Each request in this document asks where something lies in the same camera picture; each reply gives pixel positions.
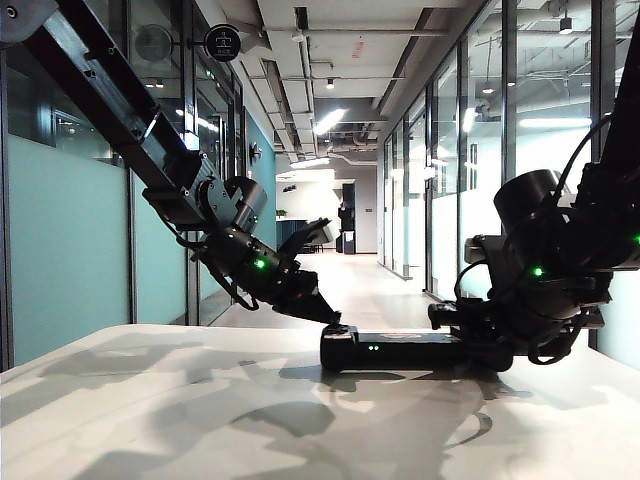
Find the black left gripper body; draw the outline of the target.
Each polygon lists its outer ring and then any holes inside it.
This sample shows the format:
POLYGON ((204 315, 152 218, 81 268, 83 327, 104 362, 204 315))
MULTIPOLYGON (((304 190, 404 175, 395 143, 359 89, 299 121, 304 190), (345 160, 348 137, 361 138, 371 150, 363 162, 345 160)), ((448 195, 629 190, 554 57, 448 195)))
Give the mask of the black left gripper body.
POLYGON ((300 269, 300 263, 279 257, 279 263, 269 277, 266 302, 276 310, 302 310, 319 299, 318 276, 300 269))

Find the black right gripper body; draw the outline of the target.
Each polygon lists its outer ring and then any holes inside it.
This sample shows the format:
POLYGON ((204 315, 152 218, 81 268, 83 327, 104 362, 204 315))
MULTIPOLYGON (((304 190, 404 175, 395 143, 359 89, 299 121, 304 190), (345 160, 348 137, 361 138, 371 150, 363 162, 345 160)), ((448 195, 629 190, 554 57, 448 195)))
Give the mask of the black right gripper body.
POLYGON ((603 316, 597 307, 580 308, 566 319, 543 317, 519 303, 493 304, 479 299, 462 302, 465 320, 462 329, 491 333, 500 342, 510 345, 511 360, 525 356, 530 360, 561 360, 571 353, 578 334, 583 329, 599 329, 603 316))

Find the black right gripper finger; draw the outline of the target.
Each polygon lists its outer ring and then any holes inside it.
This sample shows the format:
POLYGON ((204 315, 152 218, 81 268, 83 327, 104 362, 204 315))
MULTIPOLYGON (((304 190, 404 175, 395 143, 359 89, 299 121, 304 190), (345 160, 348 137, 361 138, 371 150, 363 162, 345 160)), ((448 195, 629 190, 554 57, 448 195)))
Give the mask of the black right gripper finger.
POLYGON ((463 324, 464 312, 460 311, 455 302, 433 303, 428 306, 428 318, 432 329, 443 326, 457 327, 463 324))
POLYGON ((452 327, 450 333, 461 341, 464 352, 470 356, 509 356, 510 345, 500 342, 491 333, 452 327))

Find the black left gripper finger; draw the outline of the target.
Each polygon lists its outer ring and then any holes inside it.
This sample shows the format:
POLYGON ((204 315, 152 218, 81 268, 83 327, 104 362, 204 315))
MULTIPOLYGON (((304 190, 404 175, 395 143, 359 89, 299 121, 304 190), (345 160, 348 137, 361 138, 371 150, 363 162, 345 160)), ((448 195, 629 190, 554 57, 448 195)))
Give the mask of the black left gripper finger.
POLYGON ((334 310, 326 299, 318 293, 312 296, 313 315, 316 320, 340 320, 342 313, 334 310))
POLYGON ((334 320, 316 320, 313 315, 313 295, 304 295, 287 300, 282 305, 282 313, 295 318, 315 321, 319 323, 333 323, 334 320))

